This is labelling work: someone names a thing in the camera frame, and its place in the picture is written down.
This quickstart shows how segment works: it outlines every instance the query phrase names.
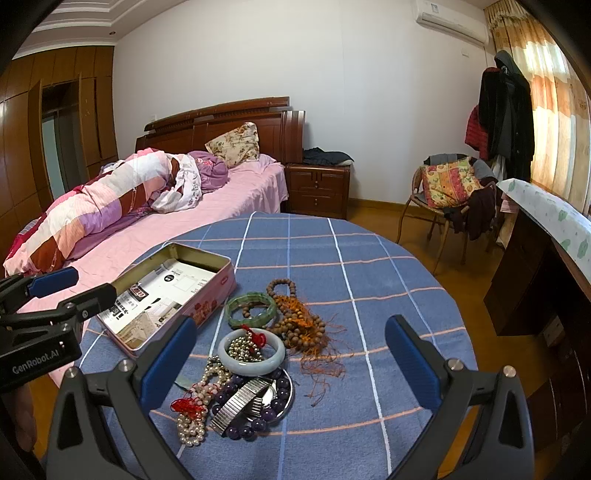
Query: red garment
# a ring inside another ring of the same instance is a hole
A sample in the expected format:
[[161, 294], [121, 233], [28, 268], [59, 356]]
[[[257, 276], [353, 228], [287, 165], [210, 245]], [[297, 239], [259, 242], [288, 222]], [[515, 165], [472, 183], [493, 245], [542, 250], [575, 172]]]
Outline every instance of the red garment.
[[478, 105], [474, 107], [468, 119], [466, 145], [478, 150], [482, 160], [488, 160], [488, 133], [482, 128], [478, 120]]

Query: floral pillow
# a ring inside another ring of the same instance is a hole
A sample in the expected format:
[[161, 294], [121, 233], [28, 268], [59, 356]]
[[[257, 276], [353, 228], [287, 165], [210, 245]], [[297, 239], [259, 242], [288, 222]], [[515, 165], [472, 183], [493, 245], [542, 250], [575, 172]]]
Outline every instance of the floral pillow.
[[432, 208], [457, 207], [468, 201], [475, 190], [482, 188], [470, 157], [441, 165], [424, 165], [423, 190], [427, 204]]
[[245, 160], [256, 160], [259, 156], [258, 132], [256, 125], [246, 122], [227, 134], [220, 135], [205, 144], [212, 155], [220, 157], [228, 168]]

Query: black coat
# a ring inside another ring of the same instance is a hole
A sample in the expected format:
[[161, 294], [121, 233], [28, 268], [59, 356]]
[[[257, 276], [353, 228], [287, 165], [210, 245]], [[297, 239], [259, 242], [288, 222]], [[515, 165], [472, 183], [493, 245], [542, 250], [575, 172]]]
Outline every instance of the black coat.
[[482, 74], [479, 102], [489, 158], [503, 155], [507, 178], [530, 181], [535, 150], [530, 84], [506, 51], [501, 50], [495, 61], [501, 71]]

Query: drawer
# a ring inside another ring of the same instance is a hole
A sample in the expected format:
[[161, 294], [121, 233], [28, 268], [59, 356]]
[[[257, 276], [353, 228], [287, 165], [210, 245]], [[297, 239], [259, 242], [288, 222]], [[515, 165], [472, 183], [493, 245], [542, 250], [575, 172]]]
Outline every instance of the drawer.
[[343, 193], [344, 175], [338, 171], [292, 171], [290, 180], [294, 192]]
[[535, 275], [521, 250], [512, 243], [513, 238], [492, 278], [492, 288], [507, 318], [511, 318]]
[[313, 171], [292, 171], [290, 175], [290, 188], [293, 191], [311, 190], [314, 188]]
[[519, 250], [521, 256], [532, 270], [537, 270], [550, 236], [527, 214], [519, 211], [508, 248]]
[[292, 192], [290, 199], [290, 210], [294, 213], [333, 213], [340, 216], [343, 196], [342, 195], [311, 195], [307, 193]]
[[317, 172], [316, 185], [319, 190], [330, 190], [335, 193], [343, 192], [343, 175], [341, 173]]

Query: table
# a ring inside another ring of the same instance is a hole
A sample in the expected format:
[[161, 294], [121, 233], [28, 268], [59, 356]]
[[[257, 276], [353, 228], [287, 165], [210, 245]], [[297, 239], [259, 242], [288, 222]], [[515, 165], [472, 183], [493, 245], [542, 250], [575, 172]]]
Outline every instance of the table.
[[528, 397], [540, 451], [572, 431], [591, 407], [591, 286], [564, 248], [519, 210], [484, 302], [497, 335], [537, 335], [556, 315], [564, 327], [570, 349], [563, 364]]
[[[296, 384], [294, 404], [268, 436], [254, 442], [209, 431], [199, 447], [181, 446], [170, 403], [182, 391], [174, 385], [150, 418], [195, 478], [342, 479], [344, 472], [348, 478], [386, 478], [430, 418], [386, 347], [384, 326], [392, 314], [403, 314], [444, 357], [476, 368], [454, 300], [404, 248], [357, 225], [255, 212], [203, 226], [174, 241], [230, 257], [238, 282], [233, 295], [264, 291], [273, 278], [288, 277], [314, 313], [346, 328], [333, 335], [345, 376], [329, 378], [330, 390], [312, 407], [306, 395], [313, 380], [300, 371], [300, 356], [290, 356], [285, 368]], [[218, 309], [199, 330], [181, 375], [197, 381], [207, 356], [229, 330]], [[84, 372], [111, 369], [124, 357], [96, 319], [81, 347], [77, 364]], [[139, 475], [114, 417], [107, 413], [113, 438], [130, 471]]]

